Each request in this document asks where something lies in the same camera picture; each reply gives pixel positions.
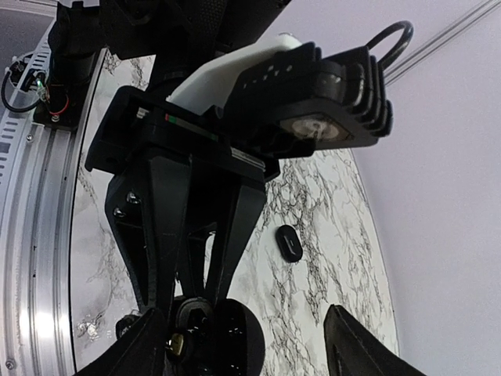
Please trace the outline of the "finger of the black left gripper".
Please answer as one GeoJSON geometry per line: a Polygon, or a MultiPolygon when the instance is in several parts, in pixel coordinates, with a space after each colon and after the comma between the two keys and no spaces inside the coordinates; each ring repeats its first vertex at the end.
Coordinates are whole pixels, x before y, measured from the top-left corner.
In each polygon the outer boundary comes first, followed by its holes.
{"type": "Polygon", "coordinates": [[[224,299],[266,202],[263,180],[239,179],[216,199],[216,233],[211,251],[205,298],[224,299]]]}
{"type": "Polygon", "coordinates": [[[175,285],[196,294],[189,243],[193,159],[142,156],[111,169],[105,210],[124,257],[139,309],[173,313],[175,285]]]}

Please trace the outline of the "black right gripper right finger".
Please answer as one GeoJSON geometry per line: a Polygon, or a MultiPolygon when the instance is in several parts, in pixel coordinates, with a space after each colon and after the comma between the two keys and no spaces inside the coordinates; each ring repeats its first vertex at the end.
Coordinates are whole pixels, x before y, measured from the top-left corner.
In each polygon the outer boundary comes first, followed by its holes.
{"type": "Polygon", "coordinates": [[[343,306],[331,305],[325,317],[329,374],[424,376],[365,329],[343,306]]]}

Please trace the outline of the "black round disc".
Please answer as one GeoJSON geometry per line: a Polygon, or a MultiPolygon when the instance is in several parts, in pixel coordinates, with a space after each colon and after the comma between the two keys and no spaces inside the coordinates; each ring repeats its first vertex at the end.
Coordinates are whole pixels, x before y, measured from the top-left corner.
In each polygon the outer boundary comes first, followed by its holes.
{"type": "Polygon", "coordinates": [[[174,300],[167,375],[259,375],[265,336],[244,304],[226,298],[212,305],[203,298],[174,300]]]}

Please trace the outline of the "black earbud charging case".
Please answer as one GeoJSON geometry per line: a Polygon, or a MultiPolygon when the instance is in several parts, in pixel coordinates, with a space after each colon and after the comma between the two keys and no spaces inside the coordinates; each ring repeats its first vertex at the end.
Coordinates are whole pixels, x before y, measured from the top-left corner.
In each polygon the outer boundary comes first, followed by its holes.
{"type": "Polygon", "coordinates": [[[303,248],[297,232],[292,226],[280,226],[275,232],[275,239],[286,262],[295,263],[302,259],[303,248]]]}

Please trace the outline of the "black earbud pair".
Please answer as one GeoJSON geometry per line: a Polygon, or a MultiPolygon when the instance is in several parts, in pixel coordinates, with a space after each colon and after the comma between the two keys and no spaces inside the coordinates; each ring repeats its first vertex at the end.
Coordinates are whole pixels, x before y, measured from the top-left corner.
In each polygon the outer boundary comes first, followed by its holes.
{"type": "Polygon", "coordinates": [[[115,324],[116,338],[121,338],[139,319],[140,316],[135,314],[127,314],[119,319],[115,324]]]}

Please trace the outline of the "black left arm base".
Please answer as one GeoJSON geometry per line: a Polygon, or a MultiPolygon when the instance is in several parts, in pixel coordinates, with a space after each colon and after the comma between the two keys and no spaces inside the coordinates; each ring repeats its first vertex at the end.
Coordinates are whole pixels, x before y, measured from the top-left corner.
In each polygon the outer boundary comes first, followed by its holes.
{"type": "Polygon", "coordinates": [[[14,56],[1,83],[2,104],[12,114],[31,113],[39,125],[76,132],[95,67],[95,53],[14,56]]]}

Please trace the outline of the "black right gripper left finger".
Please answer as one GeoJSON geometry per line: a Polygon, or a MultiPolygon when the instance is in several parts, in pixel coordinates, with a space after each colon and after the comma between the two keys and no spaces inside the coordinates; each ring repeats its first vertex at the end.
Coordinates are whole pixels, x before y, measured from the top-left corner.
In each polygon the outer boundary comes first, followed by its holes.
{"type": "Polygon", "coordinates": [[[162,375],[166,339],[163,313],[150,309],[104,354],[76,375],[162,375]]]}

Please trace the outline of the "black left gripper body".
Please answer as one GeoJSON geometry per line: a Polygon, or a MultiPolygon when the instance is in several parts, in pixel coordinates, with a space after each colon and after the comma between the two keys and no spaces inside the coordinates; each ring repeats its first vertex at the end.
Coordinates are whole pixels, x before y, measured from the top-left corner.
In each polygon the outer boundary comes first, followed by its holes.
{"type": "Polygon", "coordinates": [[[205,117],[133,86],[116,91],[88,148],[85,168],[119,175],[144,150],[154,147],[204,161],[213,161],[218,154],[230,157],[235,150],[258,163],[267,183],[280,174],[277,160],[254,156],[213,132],[205,117]]]}

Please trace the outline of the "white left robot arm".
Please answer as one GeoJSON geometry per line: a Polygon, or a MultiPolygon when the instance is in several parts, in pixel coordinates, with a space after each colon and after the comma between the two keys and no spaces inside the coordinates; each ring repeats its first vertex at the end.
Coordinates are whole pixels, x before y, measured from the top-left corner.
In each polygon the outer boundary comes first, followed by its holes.
{"type": "Polygon", "coordinates": [[[284,159],[368,147],[393,109],[384,72],[407,49],[402,20],[325,57],[314,43],[261,35],[285,1],[101,1],[59,5],[51,77],[88,80],[101,48],[155,56],[146,90],[117,90],[85,167],[112,175],[105,210],[141,310],[168,315],[175,285],[216,303],[284,159]]]}

